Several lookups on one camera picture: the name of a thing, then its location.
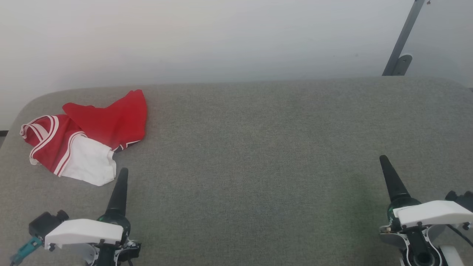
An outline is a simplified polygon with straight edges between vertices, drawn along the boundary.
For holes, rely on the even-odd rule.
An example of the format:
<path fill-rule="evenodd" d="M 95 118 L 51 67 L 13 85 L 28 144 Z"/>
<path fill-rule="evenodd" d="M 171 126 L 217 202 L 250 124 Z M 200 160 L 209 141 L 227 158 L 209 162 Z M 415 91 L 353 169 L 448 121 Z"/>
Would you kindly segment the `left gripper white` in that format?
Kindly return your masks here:
<path fill-rule="evenodd" d="M 128 168 L 121 168 L 108 202 L 106 214 L 97 220 L 70 219 L 44 238 L 45 249 L 70 245 L 82 253 L 86 266 L 120 266 L 140 256 L 142 245 L 129 238 L 131 223 L 126 216 Z"/>

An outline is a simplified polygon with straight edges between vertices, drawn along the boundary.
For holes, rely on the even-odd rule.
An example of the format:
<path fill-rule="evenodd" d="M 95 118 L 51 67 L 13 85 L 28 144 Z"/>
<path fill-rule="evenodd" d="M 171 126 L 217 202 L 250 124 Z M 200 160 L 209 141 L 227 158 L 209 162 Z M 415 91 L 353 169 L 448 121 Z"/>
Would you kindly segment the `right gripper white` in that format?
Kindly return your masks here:
<path fill-rule="evenodd" d="M 380 156 L 380 165 L 392 203 L 387 211 L 389 224 L 380 227 L 380 239 L 399 249 L 400 266 L 465 266 L 454 246 L 435 246 L 433 240 L 449 228 L 473 246 L 459 231 L 473 227 L 473 212 L 445 199 L 413 204 L 386 155 Z"/>

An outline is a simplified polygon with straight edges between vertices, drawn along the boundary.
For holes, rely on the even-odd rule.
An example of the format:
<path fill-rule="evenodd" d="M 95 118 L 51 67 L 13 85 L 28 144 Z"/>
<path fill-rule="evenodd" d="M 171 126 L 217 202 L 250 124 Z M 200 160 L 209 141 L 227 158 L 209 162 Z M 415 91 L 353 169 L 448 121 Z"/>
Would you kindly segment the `red and white shirt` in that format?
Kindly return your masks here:
<path fill-rule="evenodd" d="M 63 114 L 45 115 L 21 126 L 32 146 L 29 161 L 58 177 L 96 186 L 113 181 L 115 153 L 145 136 L 147 103 L 142 90 L 130 91 L 106 108 L 66 103 Z"/>

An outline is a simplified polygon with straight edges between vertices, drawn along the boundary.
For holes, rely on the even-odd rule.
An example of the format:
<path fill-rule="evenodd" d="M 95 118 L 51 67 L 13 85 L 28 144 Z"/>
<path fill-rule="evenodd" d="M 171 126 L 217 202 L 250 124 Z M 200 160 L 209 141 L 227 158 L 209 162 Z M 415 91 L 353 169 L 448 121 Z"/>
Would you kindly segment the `grey metal pole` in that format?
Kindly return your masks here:
<path fill-rule="evenodd" d="M 396 71 L 396 67 L 401 57 L 402 51 L 405 44 L 407 43 L 409 34 L 412 32 L 412 28 L 417 20 L 417 17 L 421 11 L 426 0 L 414 0 L 412 7 L 409 11 L 407 19 L 404 22 L 403 28 L 400 32 L 400 35 L 395 43 L 395 46 L 392 50 L 392 53 L 388 59 L 388 62 L 385 66 L 382 76 L 393 76 L 393 75 L 404 75 L 405 71 Z"/>

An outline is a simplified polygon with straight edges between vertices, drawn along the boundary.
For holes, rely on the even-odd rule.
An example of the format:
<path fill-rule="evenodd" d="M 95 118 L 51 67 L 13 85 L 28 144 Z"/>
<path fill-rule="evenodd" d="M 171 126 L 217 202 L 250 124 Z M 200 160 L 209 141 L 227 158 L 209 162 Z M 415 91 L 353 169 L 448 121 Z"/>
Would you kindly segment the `grey metal bracket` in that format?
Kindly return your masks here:
<path fill-rule="evenodd" d="M 397 59 L 397 62 L 395 64 L 395 67 L 393 68 L 392 71 L 392 76 L 404 76 L 407 73 L 407 70 L 409 68 L 409 65 L 412 62 L 412 55 L 410 54 L 405 54 L 403 56 L 400 56 Z"/>

